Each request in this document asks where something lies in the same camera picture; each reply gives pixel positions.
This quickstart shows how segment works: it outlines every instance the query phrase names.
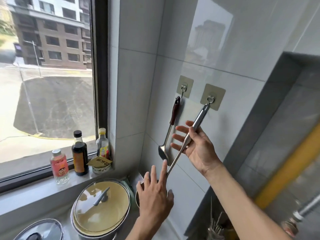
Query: bottle label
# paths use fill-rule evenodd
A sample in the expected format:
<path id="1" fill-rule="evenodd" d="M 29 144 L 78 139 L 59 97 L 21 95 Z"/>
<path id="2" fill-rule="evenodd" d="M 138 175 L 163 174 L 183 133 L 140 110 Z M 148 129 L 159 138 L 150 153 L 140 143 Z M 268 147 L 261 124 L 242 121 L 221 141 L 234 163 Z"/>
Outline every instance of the bottle label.
<path id="1" fill-rule="evenodd" d="M 69 172 L 66 156 L 59 160 L 51 161 L 52 172 L 55 177 L 65 176 Z"/>
<path id="2" fill-rule="evenodd" d="M 107 146 L 100 148 L 100 155 L 99 156 L 104 157 L 104 158 L 108 158 L 108 154 L 109 154 L 109 150 L 108 150 Z"/>
<path id="3" fill-rule="evenodd" d="M 83 173 L 85 171 L 85 163 L 83 153 L 73 153 L 74 170 L 77 173 Z"/>

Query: dark glass bottle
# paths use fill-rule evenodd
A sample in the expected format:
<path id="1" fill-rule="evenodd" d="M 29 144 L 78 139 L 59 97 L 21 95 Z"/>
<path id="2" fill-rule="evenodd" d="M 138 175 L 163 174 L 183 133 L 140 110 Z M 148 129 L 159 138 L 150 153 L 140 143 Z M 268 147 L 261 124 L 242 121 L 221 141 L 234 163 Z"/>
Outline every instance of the dark glass bottle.
<path id="1" fill-rule="evenodd" d="M 87 144 L 82 142 L 82 132 L 74 131 L 75 144 L 71 147 L 75 173 L 79 176 L 85 175 L 89 171 Z"/>

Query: seasoning packet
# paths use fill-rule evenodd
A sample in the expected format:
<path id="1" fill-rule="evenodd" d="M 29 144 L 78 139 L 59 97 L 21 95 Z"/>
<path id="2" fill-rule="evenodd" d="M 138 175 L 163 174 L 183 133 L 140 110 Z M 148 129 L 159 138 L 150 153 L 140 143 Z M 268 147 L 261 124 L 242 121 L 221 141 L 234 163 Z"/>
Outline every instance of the seasoning packet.
<path id="1" fill-rule="evenodd" d="M 97 156 L 97 157 L 94 157 L 93 159 L 91 159 L 87 163 L 87 165 L 93 166 L 95 168 L 104 168 L 104 167 L 108 166 L 110 163 L 112 163 L 112 161 L 110 161 L 109 159 L 106 159 L 101 156 Z"/>

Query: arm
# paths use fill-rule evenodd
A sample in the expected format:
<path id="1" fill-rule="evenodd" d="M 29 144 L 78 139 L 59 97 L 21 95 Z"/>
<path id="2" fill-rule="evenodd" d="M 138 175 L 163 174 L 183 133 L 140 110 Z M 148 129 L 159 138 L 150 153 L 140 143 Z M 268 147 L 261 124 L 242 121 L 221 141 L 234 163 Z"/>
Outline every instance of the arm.
<path id="1" fill-rule="evenodd" d="M 174 194 L 169 190 L 167 195 L 166 191 L 167 160 L 162 163 L 159 181 L 154 165 L 151 168 L 150 178 L 151 181 L 149 172 L 146 172 L 143 179 L 144 189 L 140 182 L 137 184 L 140 216 L 126 240 L 151 240 L 174 206 Z"/>
<path id="2" fill-rule="evenodd" d="M 193 121 L 176 129 L 190 134 L 192 142 L 184 151 L 191 163 L 208 180 L 227 213 L 238 237 L 241 240 L 290 240 L 291 238 L 246 195 L 242 187 L 234 180 L 215 153 L 214 146 L 207 135 L 191 127 Z M 173 134 L 173 138 L 183 142 L 184 137 Z M 181 146 L 172 143 L 174 149 Z"/>

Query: bottle with yellow cap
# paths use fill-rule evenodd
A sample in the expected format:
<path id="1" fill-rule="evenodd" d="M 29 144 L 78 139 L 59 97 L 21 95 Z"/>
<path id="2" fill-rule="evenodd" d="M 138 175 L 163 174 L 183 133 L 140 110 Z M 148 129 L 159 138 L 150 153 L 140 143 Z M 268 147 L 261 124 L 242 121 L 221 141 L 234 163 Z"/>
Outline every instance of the bottle with yellow cap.
<path id="1" fill-rule="evenodd" d="M 97 144 L 97 156 L 109 157 L 109 140 L 106 138 L 106 129 L 99 129 L 99 138 L 96 141 Z"/>

